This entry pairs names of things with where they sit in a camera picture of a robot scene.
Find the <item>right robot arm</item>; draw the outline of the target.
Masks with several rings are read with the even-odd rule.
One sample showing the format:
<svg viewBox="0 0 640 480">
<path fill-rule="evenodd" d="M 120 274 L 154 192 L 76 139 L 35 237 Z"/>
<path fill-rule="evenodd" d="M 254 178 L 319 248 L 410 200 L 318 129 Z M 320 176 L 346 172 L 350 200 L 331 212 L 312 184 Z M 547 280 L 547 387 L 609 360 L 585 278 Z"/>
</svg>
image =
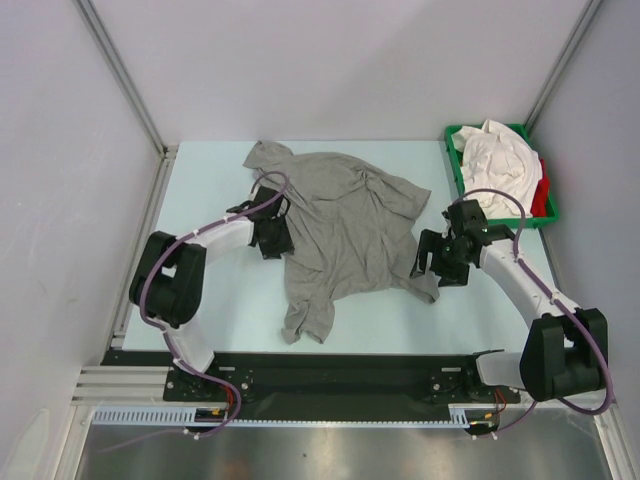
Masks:
<svg viewBox="0 0 640 480">
<path fill-rule="evenodd" d="M 604 315 L 581 308 L 545 282 L 520 250 L 518 234 L 506 226 L 421 232 L 413 275 L 432 272 L 443 286 L 464 286 L 472 267 L 503 290 L 528 336 L 519 352 L 477 354 L 476 367 L 461 376 L 463 393 L 484 401 L 497 386 L 506 386 L 525 391 L 537 402 L 558 400 L 570 406 L 574 395 L 602 391 L 603 403 L 592 412 L 608 409 L 614 392 Z"/>
</svg>

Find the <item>grey t-shirt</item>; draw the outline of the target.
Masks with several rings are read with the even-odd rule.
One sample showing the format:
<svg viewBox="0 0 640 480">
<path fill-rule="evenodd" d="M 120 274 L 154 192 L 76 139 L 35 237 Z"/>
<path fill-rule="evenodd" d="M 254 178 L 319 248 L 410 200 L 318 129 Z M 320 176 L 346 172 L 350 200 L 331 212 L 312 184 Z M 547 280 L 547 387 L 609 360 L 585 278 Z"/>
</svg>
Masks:
<svg viewBox="0 0 640 480">
<path fill-rule="evenodd" d="M 258 141 L 245 167 L 265 186 L 284 188 L 294 250 L 285 257 L 288 309 L 281 335 L 328 338 L 336 301 L 359 293 L 404 289 L 430 304 L 435 277 L 412 277 L 418 242 L 412 233 L 431 193 L 366 161 L 337 152 L 296 154 Z"/>
</svg>

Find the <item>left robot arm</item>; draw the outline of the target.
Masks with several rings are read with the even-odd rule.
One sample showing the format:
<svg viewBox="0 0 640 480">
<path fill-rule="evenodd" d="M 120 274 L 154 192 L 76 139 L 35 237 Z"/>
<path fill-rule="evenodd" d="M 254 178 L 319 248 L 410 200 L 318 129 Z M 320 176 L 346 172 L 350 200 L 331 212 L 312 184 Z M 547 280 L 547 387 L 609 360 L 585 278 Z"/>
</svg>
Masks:
<svg viewBox="0 0 640 480">
<path fill-rule="evenodd" d="M 174 363 L 188 372 L 187 389 L 202 400 L 221 387 L 220 374 L 209 368 L 214 349 L 197 318 L 205 270 L 244 247 L 258 247 L 265 260 L 292 253 L 287 215 L 228 214 L 182 239 L 156 231 L 146 241 L 129 286 L 129 301 L 139 308 L 143 322 L 161 331 Z"/>
</svg>

